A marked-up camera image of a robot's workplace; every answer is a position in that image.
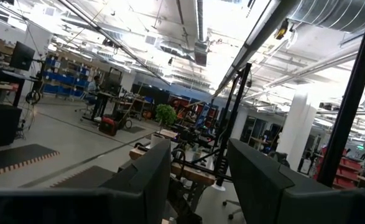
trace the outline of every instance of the green plant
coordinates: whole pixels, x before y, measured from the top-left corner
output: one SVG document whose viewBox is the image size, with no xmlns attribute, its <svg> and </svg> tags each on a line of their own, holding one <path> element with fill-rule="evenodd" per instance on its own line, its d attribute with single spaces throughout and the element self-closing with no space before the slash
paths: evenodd
<svg viewBox="0 0 365 224">
<path fill-rule="evenodd" d="M 174 124 L 177 119 L 177 114 L 170 105 L 158 105 L 156 107 L 156 120 L 160 122 L 160 125 Z"/>
</svg>

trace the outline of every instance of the ceiling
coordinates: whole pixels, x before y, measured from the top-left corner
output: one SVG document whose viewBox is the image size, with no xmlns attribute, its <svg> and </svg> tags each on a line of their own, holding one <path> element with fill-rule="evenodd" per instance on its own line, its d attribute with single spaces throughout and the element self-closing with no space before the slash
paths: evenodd
<svg viewBox="0 0 365 224">
<path fill-rule="evenodd" d="M 95 18 L 97 25 L 155 73 L 210 93 L 244 48 L 243 43 L 261 18 L 261 12 L 269 7 L 269 1 L 249 0 L 70 2 Z M 350 5 L 345 5 L 344 0 L 330 2 L 338 2 L 331 17 L 342 12 L 336 22 L 328 24 L 332 18 L 317 22 L 330 8 L 329 1 L 299 1 L 289 15 L 289 28 L 293 25 L 293 32 L 287 32 L 281 40 L 276 40 L 274 35 L 265 38 L 264 44 L 247 59 L 253 63 L 252 87 L 244 96 L 244 104 L 261 106 L 257 109 L 262 113 L 285 113 L 296 88 L 312 84 L 321 90 L 322 102 L 333 107 L 340 105 L 363 33 L 365 1 L 351 1 Z M 22 11 L 31 21 L 58 34 L 57 47 L 101 52 L 101 57 L 126 70 L 152 75 L 122 50 L 102 45 L 104 37 L 58 1 L 20 0 L 8 7 L 17 13 Z M 341 25 L 347 19 L 352 20 Z M 72 39 L 73 45 L 61 45 Z M 318 114 L 314 126 L 331 130 L 336 114 L 327 113 L 335 112 L 320 111 L 324 114 Z M 365 111 L 365 95 L 359 111 Z M 352 138 L 365 141 L 365 115 L 356 117 Z"/>
</svg>

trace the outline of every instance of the office chair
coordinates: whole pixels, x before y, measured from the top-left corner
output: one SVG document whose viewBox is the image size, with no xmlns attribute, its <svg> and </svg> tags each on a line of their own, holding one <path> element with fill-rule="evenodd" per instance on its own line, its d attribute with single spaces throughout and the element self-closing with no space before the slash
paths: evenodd
<svg viewBox="0 0 365 224">
<path fill-rule="evenodd" d="M 82 112 L 84 111 L 84 115 L 87 114 L 87 112 L 92 113 L 93 112 L 93 108 L 92 106 L 94 106 L 95 104 L 90 103 L 88 100 L 86 100 L 85 96 L 86 96 L 86 91 L 83 92 L 83 94 L 81 94 L 80 96 L 80 100 L 84 102 L 85 107 L 84 108 L 80 108 L 80 109 L 75 109 L 75 112 L 79 111 Z"/>
<path fill-rule="evenodd" d="M 222 202 L 222 205 L 225 207 L 227 203 L 231 203 L 233 205 L 237 205 L 240 207 L 240 203 L 239 202 L 235 202 L 235 201 L 232 201 L 232 200 L 225 200 L 224 202 Z M 242 208 L 239 208 L 239 209 L 236 209 L 235 211 L 233 211 L 232 213 L 230 213 L 228 215 L 228 219 L 229 220 L 232 220 L 233 219 L 233 215 L 239 213 L 239 212 L 242 212 Z"/>
</svg>

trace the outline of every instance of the gray floor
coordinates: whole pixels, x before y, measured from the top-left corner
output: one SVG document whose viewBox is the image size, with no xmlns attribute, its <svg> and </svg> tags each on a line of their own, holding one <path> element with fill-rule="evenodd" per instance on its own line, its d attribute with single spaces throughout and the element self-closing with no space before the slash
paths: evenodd
<svg viewBox="0 0 365 224">
<path fill-rule="evenodd" d="M 115 137 L 107 136 L 90 122 L 80 121 L 81 114 L 75 109 L 81 107 L 84 104 L 78 101 L 53 98 L 44 98 L 36 105 L 34 123 L 25 132 L 25 140 L 16 140 L 10 146 L 0 147 L 0 150 L 36 143 L 56 150 L 60 155 L 1 174 L 0 188 L 50 187 L 93 165 L 116 172 L 121 164 L 129 160 L 128 152 L 132 146 L 136 142 L 148 142 L 145 136 L 159 129 L 154 122 L 134 119 L 133 126 L 145 130 L 134 134 L 119 130 Z M 228 214 L 237 207 L 222 207 L 222 201 L 237 200 L 237 197 L 232 184 L 224 183 L 224 186 L 227 189 L 225 192 L 212 187 L 205 190 L 196 211 L 203 218 L 203 223 L 244 223 L 241 213 L 233 221 L 228 221 Z"/>
</svg>

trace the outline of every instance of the black floor mat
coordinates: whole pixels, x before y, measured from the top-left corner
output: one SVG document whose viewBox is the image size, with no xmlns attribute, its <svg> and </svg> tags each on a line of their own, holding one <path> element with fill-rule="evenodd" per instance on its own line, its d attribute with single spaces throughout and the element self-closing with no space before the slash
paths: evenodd
<svg viewBox="0 0 365 224">
<path fill-rule="evenodd" d="M 146 130 L 145 128 L 141 128 L 141 127 L 138 127 L 138 126 L 134 126 L 134 127 L 131 127 L 131 128 L 126 128 L 126 129 L 123 129 L 123 131 L 127 131 L 129 133 L 137 133 L 139 131 L 143 131 L 143 130 Z"/>
<path fill-rule="evenodd" d="M 67 177 L 66 179 L 52 185 L 51 187 L 93 189 L 109 180 L 115 172 L 92 166 L 82 172 Z"/>
<path fill-rule="evenodd" d="M 59 152 L 38 144 L 0 151 L 0 174 L 59 155 Z"/>
</svg>

